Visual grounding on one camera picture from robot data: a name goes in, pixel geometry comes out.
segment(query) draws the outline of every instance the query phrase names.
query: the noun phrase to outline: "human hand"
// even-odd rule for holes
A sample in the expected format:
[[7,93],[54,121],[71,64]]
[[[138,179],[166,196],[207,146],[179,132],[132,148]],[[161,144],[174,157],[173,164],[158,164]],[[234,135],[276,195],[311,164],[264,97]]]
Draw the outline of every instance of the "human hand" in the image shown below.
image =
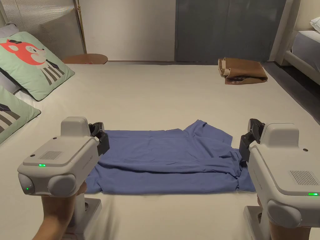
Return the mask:
[[86,190],[87,184],[83,182],[78,192],[71,197],[41,197],[44,220],[50,219],[56,221],[60,227],[67,228],[75,208],[76,196],[84,193]]

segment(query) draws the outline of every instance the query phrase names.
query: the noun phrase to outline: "folded shirt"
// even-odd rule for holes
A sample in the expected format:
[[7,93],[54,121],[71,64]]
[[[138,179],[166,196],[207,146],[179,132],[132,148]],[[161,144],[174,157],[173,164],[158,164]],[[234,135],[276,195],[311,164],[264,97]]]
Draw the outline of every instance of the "folded shirt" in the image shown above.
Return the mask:
[[254,191],[232,136],[197,120],[185,130],[107,131],[110,150],[86,182],[88,193],[204,194]]

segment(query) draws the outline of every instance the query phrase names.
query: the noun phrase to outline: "speaker grille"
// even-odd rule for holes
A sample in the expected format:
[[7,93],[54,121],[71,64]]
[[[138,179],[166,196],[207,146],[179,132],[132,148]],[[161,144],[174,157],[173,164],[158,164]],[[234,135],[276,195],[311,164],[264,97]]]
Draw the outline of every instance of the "speaker grille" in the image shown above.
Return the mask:
[[38,159],[41,160],[55,160],[56,158],[59,157],[59,155],[62,152],[60,151],[47,151],[46,153],[42,154]]
[[290,176],[296,185],[319,186],[319,180],[311,171],[289,171]]

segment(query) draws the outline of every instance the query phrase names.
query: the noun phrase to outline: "white pillow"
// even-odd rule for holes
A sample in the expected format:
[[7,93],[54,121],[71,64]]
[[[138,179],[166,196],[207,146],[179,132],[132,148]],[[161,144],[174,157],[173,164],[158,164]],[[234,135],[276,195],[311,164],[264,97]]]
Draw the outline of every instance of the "white pillow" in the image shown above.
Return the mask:
[[29,104],[30,106],[32,107],[35,107],[35,102],[36,100],[34,100],[29,94],[26,93],[26,91],[24,90],[20,90],[20,91],[17,91],[15,94],[14,94],[18,99],[24,101],[25,103]]
[[320,17],[311,20],[310,24],[320,33]]

